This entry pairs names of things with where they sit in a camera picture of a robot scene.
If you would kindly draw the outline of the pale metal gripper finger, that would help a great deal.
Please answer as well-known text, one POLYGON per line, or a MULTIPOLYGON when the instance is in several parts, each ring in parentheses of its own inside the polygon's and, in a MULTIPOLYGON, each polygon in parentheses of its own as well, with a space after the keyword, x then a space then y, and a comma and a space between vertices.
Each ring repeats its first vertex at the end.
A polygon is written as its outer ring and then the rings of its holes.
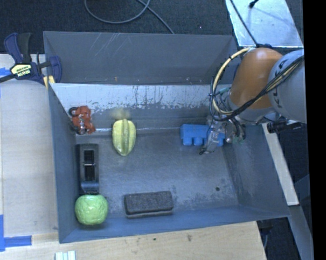
POLYGON ((206 144, 201 148, 200 155, 213 153, 216 149, 215 133, 212 128, 207 132, 206 144))
POLYGON ((219 130, 212 130, 210 133, 210 151, 214 152, 219 146, 222 138, 222 133, 219 130))

